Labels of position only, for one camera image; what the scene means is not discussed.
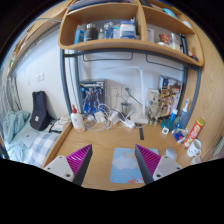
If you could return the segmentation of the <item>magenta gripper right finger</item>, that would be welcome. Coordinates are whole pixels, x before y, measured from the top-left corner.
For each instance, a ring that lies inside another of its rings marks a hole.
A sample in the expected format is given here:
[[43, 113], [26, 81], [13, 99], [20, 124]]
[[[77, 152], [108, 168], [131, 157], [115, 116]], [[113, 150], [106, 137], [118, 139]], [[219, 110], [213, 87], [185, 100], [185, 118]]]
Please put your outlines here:
[[145, 184], [150, 184], [182, 169], [172, 158], [159, 156], [138, 144], [135, 145], [134, 153]]

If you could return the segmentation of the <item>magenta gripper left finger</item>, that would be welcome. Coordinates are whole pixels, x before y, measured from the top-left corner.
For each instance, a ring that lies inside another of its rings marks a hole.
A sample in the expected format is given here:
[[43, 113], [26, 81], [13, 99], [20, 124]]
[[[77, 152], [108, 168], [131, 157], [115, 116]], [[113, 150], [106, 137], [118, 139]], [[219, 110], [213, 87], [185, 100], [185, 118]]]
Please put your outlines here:
[[68, 156], [59, 155], [44, 170], [81, 186], [91, 157], [92, 145], [87, 145]]

